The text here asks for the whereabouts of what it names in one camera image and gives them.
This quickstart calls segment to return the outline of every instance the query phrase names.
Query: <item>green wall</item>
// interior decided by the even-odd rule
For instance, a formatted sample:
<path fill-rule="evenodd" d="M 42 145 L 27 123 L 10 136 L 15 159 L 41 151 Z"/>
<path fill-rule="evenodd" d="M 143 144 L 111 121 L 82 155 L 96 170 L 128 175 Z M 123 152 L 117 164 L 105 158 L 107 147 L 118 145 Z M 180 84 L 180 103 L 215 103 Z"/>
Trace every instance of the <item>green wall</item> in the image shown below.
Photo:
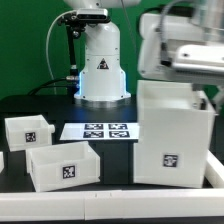
<path fill-rule="evenodd" d="M 142 0 L 127 9 L 139 49 L 138 17 L 144 9 L 164 1 Z M 26 94 L 32 88 L 50 80 L 45 58 L 45 39 L 52 21 L 69 10 L 62 0 L 0 0 L 0 99 L 14 94 Z M 128 26 L 122 9 L 110 10 L 114 23 L 121 29 L 121 67 L 127 72 L 127 88 L 136 92 L 137 56 L 134 53 Z M 79 68 L 83 67 L 84 41 L 76 41 Z M 55 27 L 50 41 L 50 61 L 56 78 L 69 74 L 69 58 L 65 27 Z"/>

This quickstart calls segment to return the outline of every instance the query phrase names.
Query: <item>white cube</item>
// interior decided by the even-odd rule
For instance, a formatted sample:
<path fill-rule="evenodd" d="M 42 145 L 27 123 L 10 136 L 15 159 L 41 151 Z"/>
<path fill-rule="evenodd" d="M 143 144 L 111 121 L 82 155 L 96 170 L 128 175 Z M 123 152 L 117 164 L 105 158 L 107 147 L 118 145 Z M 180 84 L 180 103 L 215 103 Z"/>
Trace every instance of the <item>white cube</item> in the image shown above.
<path fill-rule="evenodd" d="M 10 151 L 19 151 L 51 145 L 55 127 L 38 115 L 6 118 L 5 130 Z"/>
<path fill-rule="evenodd" d="M 190 84 L 140 81 L 134 182 L 200 188 L 214 117 L 206 95 Z"/>
<path fill-rule="evenodd" d="M 99 182 L 100 157 L 88 142 L 42 147 L 28 153 L 37 192 Z"/>

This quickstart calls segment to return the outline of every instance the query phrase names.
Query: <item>machine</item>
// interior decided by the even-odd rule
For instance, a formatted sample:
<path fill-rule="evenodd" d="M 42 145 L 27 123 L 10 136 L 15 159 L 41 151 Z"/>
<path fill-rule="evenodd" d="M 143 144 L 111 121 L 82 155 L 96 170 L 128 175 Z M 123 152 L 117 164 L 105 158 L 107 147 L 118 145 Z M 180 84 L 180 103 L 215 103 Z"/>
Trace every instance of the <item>machine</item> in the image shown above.
<path fill-rule="evenodd" d="M 86 37 L 85 67 L 79 74 L 76 102 L 114 107 L 127 101 L 131 95 L 126 91 L 126 74 L 120 67 L 120 31 L 110 22 L 106 8 L 133 6 L 140 0 L 64 1 L 76 10 L 71 16 L 75 23 L 70 24 L 73 36 L 85 32 Z"/>

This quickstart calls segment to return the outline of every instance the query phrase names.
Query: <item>black table surface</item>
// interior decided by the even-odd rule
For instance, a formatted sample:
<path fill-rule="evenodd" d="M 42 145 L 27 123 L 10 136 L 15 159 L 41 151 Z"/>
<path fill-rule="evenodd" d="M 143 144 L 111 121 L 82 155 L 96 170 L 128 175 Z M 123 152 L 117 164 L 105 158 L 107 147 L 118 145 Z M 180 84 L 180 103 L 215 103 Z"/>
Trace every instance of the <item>black table surface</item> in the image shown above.
<path fill-rule="evenodd" d="M 42 114 L 49 124 L 54 124 L 53 144 L 62 144 L 60 136 L 65 123 L 131 123 L 137 122 L 136 98 L 131 102 L 110 109 L 87 108 L 76 105 L 68 96 L 9 96 L 0 101 L 0 151 L 4 152 L 5 169 L 0 174 L 0 193 L 35 192 L 32 180 L 26 173 L 24 151 L 9 151 L 5 137 L 4 119 L 10 117 L 31 116 Z M 218 117 L 214 127 L 211 151 L 222 160 L 224 139 L 224 119 Z M 141 189 L 176 189 L 176 187 L 144 185 L 133 183 L 133 143 L 134 140 L 89 141 L 89 144 L 101 158 L 100 182 L 72 187 L 60 191 L 89 190 L 141 190 Z M 204 188 L 211 188 L 207 180 Z M 54 223 L 82 223 L 82 221 L 63 221 Z M 216 223 L 223 224 L 224 217 L 201 218 L 168 218 L 138 220 L 97 220 L 89 223 Z"/>

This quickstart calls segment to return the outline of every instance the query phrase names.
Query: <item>warning label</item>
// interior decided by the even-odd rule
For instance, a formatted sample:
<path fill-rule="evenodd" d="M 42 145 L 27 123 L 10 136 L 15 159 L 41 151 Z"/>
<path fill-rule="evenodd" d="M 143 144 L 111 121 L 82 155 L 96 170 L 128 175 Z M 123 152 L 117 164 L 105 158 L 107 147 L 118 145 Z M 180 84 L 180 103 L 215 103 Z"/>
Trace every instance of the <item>warning label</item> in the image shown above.
<path fill-rule="evenodd" d="M 97 67 L 97 69 L 109 69 L 105 59 L 103 58 L 102 61 L 100 62 L 99 66 Z"/>

